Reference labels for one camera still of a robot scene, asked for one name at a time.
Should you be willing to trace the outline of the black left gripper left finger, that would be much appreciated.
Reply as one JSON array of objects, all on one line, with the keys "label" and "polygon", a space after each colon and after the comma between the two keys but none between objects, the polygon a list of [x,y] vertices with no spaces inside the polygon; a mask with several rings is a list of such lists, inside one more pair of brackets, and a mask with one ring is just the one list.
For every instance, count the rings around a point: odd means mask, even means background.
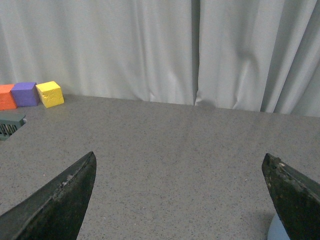
[{"label": "black left gripper left finger", "polygon": [[91,151],[0,217],[2,240],[75,240],[97,170]]}]

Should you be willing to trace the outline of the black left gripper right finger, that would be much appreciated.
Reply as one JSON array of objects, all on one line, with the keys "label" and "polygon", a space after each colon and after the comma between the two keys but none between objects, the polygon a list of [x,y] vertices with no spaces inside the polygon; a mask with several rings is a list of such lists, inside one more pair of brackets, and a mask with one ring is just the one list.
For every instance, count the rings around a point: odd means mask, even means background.
[{"label": "black left gripper right finger", "polygon": [[320,238],[320,184],[267,153],[262,173],[276,218],[290,240]]}]

